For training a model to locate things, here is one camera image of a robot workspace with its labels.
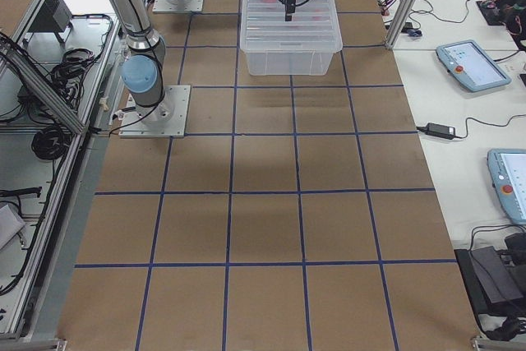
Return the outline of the upper blue teach pendant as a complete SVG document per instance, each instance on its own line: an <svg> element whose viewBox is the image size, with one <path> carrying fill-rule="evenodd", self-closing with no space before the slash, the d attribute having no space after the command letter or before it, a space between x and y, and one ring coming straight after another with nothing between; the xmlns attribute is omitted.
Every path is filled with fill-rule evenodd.
<svg viewBox="0 0 526 351"><path fill-rule="evenodd" d="M446 71L470 92L511 83L510 77L472 39L440 45L436 48L436 56Z"/></svg>

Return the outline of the lower blue teach pendant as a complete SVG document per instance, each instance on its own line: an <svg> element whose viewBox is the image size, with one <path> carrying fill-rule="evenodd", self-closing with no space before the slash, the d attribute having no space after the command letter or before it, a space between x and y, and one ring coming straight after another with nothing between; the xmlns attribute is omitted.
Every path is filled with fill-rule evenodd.
<svg viewBox="0 0 526 351"><path fill-rule="evenodd" d="M514 224L525 224L525 150L489 150L487 166L506 216Z"/></svg>

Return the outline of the grey box on shelf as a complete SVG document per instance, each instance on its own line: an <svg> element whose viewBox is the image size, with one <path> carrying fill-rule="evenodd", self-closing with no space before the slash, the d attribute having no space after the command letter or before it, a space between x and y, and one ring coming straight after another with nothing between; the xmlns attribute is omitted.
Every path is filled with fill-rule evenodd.
<svg viewBox="0 0 526 351"><path fill-rule="evenodd" d="M72 13L64 0L44 0L28 32L53 33L58 42L64 44L69 35L63 38L60 34L72 28L71 20Z"/></svg>

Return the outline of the person in black clothes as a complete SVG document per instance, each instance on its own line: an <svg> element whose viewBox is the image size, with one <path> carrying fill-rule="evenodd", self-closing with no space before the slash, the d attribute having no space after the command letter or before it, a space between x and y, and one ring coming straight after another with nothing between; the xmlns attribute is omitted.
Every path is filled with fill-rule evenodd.
<svg viewBox="0 0 526 351"><path fill-rule="evenodd" d="M496 0L500 19L518 40L525 41L525 0Z"/></svg>

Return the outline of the black laptop bottom right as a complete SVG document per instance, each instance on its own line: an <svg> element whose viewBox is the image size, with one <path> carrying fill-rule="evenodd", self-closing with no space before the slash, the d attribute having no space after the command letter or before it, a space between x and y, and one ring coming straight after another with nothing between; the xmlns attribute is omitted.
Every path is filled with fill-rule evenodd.
<svg viewBox="0 0 526 351"><path fill-rule="evenodd" d="M475 314L525 316L525 259L494 247L454 254Z"/></svg>

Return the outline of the blue teach pendant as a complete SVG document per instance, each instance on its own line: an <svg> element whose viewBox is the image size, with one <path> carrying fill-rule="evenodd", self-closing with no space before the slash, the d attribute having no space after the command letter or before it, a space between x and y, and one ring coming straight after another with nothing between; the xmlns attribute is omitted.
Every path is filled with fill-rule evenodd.
<svg viewBox="0 0 526 351"><path fill-rule="evenodd" d="M514 224L525 224L525 150L489 150L487 166L506 216Z"/></svg>
<svg viewBox="0 0 526 351"><path fill-rule="evenodd" d="M472 39L440 45L436 48L436 56L446 71L470 92L511 83L510 77Z"/></svg>

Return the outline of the clear plastic storage box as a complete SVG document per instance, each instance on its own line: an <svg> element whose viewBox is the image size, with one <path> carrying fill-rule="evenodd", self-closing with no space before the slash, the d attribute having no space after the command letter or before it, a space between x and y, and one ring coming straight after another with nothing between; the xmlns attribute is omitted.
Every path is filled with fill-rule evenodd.
<svg viewBox="0 0 526 351"><path fill-rule="evenodd" d="M333 53L317 51L245 52L248 71L253 76L323 76L328 72Z"/></svg>

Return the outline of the black power adapter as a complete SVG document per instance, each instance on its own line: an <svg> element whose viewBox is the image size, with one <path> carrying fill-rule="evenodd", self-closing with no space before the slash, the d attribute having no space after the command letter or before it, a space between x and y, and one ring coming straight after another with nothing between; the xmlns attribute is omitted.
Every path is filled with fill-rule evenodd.
<svg viewBox="0 0 526 351"><path fill-rule="evenodd" d="M429 122L426 125L425 133L428 136L439 137L446 140L453 140L456 138L455 128L447 125Z"/></svg>

